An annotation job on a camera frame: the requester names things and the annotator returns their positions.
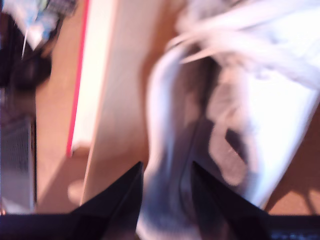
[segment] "black object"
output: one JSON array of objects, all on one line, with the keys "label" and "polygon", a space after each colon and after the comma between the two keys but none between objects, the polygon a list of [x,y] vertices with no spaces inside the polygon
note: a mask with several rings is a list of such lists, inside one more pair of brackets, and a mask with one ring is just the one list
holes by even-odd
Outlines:
[{"label": "black object", "polygon": [[320,240],[320,216],[269,215],[196,162],[192,198],[203,240]]},{"label": "black object", "polygon": [[0,239],[133,240],[142,202],[142,167],[137,163],[69,214],[0,216]]},{"label": "black object", "polygon": [[33,51],[15,21],[7,14],[0,14],[0,87],[11,85],[17,90],[36,88],[51,74],[51,56],[43,57],[42,48]]}]

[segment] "shoelace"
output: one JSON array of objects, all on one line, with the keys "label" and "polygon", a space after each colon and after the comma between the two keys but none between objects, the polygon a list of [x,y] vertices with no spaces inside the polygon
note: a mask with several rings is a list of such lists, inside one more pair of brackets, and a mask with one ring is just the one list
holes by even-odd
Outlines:
[{"label": "shoelace", "polygon": [[247,70],[257,65],[264,66],[308,88],[320,90],[320,70],[318,68],[265,39],[242,31],[316,6],[320,6],[320,1],[259,0],[249,4],[244,3],[223,14],[195,23],[188,21],[188,17],[182,16],[184,33],[173,38],[168,46],[200,43],[203,49],[186,57],[183,63],[208,56],[218,60],[223,54],[236,53],[241,57],[236,58],[235,61]]}]

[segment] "shoe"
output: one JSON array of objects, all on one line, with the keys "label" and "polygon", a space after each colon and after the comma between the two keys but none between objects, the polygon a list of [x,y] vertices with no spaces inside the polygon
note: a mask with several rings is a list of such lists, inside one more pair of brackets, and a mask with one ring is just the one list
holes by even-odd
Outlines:
[{"label": "shoe", "polygon": [[150,76],[142,240],[201,239],[193,161],[264,206],[319,103],[319,16],[315,0],[190,1]]}]

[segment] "metal grate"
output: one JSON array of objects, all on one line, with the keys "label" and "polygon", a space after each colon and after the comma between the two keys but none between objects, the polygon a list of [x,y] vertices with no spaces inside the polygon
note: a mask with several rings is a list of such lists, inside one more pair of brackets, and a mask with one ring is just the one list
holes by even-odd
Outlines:
[{"label": "metal grate", "polygon": [[29,117],[0,129],[1,206],[9,213],[31,212],[35,204],[33,123]]}]

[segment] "white sneaker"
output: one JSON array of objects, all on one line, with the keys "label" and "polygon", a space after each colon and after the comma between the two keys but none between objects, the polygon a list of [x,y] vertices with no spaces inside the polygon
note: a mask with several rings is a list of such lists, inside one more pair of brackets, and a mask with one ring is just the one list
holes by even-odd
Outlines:
[{"label": "white sneaker", "polygon": [[[319,21],[317,0],[191,2],[177,24],[181,35],[170,42],[177,46],[150,78],[150,157],[137,225],[142,240],[201,239],[188,186],[194,160],[219,179],[220,173],[256,206],[266,203],[318,105]],[[202,50],[186,57],[194,44]],[[222,70],[206,102],[202,96],[210,64],[199,59],[208,56]],[[214,125],[206,130],[208,147],[202,148],[215,167],[198,151],[206,138],[198,124],[205,106]],[[244,151],[227,140],[229,133],[239,136]]]}]

